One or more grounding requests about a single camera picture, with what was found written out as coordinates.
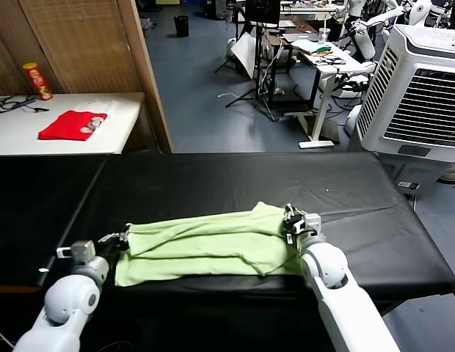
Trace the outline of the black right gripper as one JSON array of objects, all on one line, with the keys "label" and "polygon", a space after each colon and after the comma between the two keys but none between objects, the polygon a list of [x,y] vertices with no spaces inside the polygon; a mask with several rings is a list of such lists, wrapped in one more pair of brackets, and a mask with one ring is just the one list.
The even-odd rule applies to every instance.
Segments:
[{"label": "black right gripper", "polygon": [[305,231],[305,217],[302,210],[293,205],[285,206],[283,221],[285,222],[285,233],[287,235],[301,235]]}]

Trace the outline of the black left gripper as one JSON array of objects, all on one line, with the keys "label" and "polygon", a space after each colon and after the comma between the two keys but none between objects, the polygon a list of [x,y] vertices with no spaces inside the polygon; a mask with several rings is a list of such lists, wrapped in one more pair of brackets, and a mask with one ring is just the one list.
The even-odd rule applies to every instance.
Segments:
[{"label": "black left gripper", "polygon": [[96,254],[105,259],[112,259],[120,252],[128,250],[128,234],[130,232],[130,224],[126,224],[120,231],[107,234],[100,238],[97,242]]}]

